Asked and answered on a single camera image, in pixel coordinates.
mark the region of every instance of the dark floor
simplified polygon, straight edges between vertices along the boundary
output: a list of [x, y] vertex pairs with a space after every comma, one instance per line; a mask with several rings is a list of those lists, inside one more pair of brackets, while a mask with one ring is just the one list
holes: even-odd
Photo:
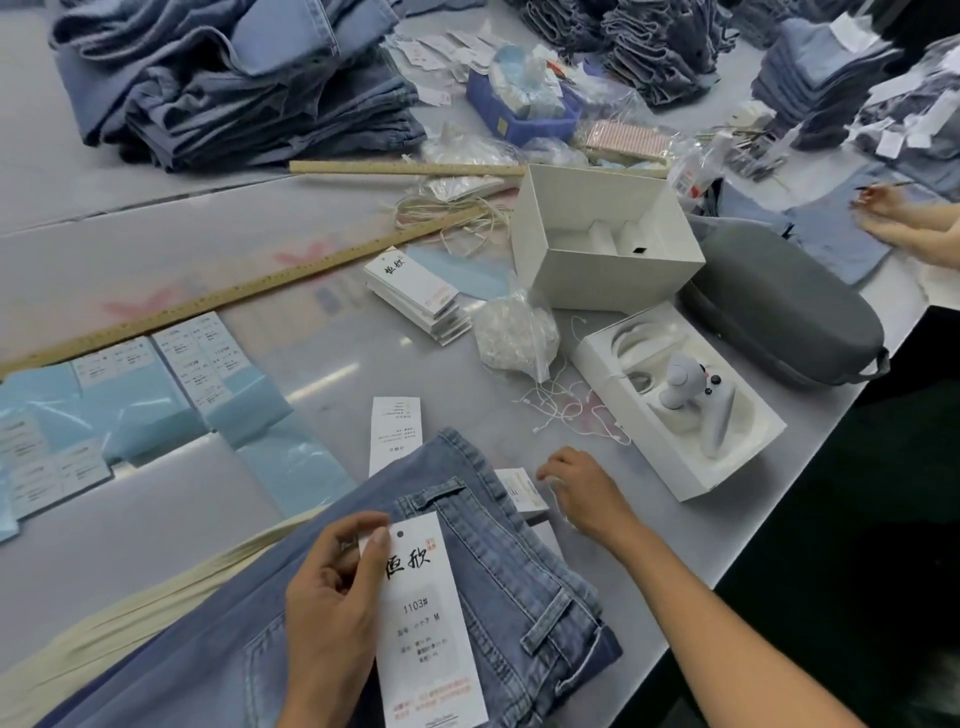
[[[716, 590], [872, 728], [903, 725], [931, 649], [960, 641], [942, 573], [960, 562], [958, 334], [960, 314], [929, 309]], [[615, 725], [702, 726], [684, 698], [668, 654]]]

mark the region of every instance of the blue plastic bin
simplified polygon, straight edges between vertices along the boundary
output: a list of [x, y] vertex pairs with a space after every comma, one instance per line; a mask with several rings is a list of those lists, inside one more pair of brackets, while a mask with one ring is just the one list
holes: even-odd
[[566, 115], [561, 119], [517, 119], [490, 85], [490, 79], [470, 69], [467, 78], [467, 100], [477, 109], [480, 118], [494, 136], [522, 147], [536, 136], [553, 136], [567, 141], [580, 120], [574, 100], [564, 91]]

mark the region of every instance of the wooden ruler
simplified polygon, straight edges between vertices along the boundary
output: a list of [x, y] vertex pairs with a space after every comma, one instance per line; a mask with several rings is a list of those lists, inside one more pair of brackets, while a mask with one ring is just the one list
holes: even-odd
[[495, 177], [523, 177], [524, 165], [510, 164], [432, 164], [405, 161], [311, 161], [290, 162], [293, 174], [316, 175], [437, 175], [463, 177], [493, 175]]
[[439, 217], [436, 220], [419, 223], [405, 230], [391, 232], [383, 237], [375, 238], [370, 242], [363, 243], [354, 248], [347, 248], [338, 253], [325, 255], [309, 263], [295, 265], [292, 268], [285, 268], [282, 271], [261, 276], [258, 279], [248, 280], [245, 283], [238, 283], [229, 288], [221, 288], [218, 291], [200, 296], [192, 301], [179, 303], [170, 308], [164, 308], [162, 311], [134, 321], [126, 321], [111, 327], [101, 328], [83, 336], [78, 336], [75, 339], [56, 344], [55, 346], [37, 350], [18, 359], [2, 362], [0, 363], [0, 380], [5, 379], [13, 372], [58, 364], [62, 361], [76, 358], [77, 356], [83, 356], [86, 353], [96, 352], [105, 347], [119, 344], [122, 341], [134, 338], [134, 336], [142, 336], [145, 333], [156, 331], [158, 328], [168, 327], [180, 321], [191, 319], [194, 316], [200, 316], [202, 313], [214, 311], [218, 308], [231, 305], [232, 303], [245, 301], [246, 299], [259, 296], [267, 291], [273, 291], [290, 283], [317, 276], [324, 271], [337, 268], [358, 258], [381, 253], [391, 246], [403, 245], [404, 243], [424, 237], [433, 232], [464, 225], [464, 223], [474, 220], [487, 212], [489, 211], [484, 207], [470, 207], [454, 214]]

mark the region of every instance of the gray carrying case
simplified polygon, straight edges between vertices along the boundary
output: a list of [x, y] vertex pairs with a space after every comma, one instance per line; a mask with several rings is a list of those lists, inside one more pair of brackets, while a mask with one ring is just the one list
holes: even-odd
[[756, 223], [691, 220], [691, 227], [707, 263], [681, 289], [681, 301], [772, 375], [824, 387], [890, 371], [874, 310], [800, 248]]

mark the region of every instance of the case handle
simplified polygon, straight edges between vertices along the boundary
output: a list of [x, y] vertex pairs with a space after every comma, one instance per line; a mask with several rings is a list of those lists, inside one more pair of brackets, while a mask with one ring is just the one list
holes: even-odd
[[886, 347], [880, 347], [876, 355], [876, 371], [869, 374], [850, 375], [843, 380], [844, 384], [860, 384], [864, 381], [873, 381], [890, 373], [890, 353]]

